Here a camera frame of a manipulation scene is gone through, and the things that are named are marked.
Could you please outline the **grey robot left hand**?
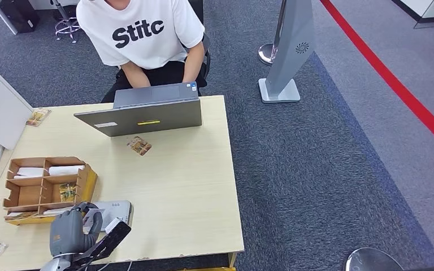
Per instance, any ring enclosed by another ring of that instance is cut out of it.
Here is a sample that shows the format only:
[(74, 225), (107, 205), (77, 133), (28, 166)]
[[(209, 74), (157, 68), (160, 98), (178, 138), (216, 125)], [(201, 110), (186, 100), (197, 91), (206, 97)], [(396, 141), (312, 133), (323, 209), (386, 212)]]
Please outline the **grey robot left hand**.
[[(93, 213), (93, 225), (89, 232), (83, 232), (83, 214)], [(103, 223), (98, 207), (82, 202), (58, 215), (50, 225), (50, 253), (53, 257), (67, 253), (83, 253), (96, 244)]]

